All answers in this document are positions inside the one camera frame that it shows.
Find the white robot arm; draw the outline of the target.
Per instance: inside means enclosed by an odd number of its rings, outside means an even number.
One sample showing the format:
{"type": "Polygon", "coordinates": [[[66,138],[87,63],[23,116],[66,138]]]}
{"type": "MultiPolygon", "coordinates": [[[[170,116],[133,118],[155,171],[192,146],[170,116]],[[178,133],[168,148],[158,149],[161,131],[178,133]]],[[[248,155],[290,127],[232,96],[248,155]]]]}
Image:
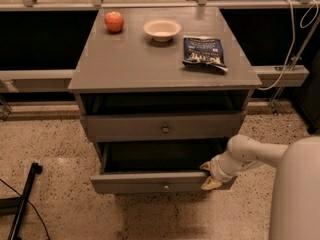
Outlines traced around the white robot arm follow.
{"type": "Polygon", "coordinates": [[[200,166],[209,173],[201,188],[215,189],[259,162],[276,169],[268,240],[320,240],[319,136],[280,145],[235,135],[200,166]]]}

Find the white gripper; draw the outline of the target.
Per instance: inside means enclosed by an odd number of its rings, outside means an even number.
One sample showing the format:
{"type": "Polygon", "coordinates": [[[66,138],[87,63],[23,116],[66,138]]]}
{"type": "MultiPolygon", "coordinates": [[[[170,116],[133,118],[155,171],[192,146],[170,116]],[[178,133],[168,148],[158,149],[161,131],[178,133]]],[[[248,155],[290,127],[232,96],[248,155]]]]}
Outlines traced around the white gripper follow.
{"type": "Polygon", "coordinates": [[[236,173],[226,172],[222,168],[222,156],[217,155],[212,158],[210,161],[204,162],[199,169],[206,170],[210,172],[210,176],[202,184],[201,189],[204,191],[210,191],[216,189],[222,185],[222,183],[227,183],[231,179],[237,176],[236,173]]]}

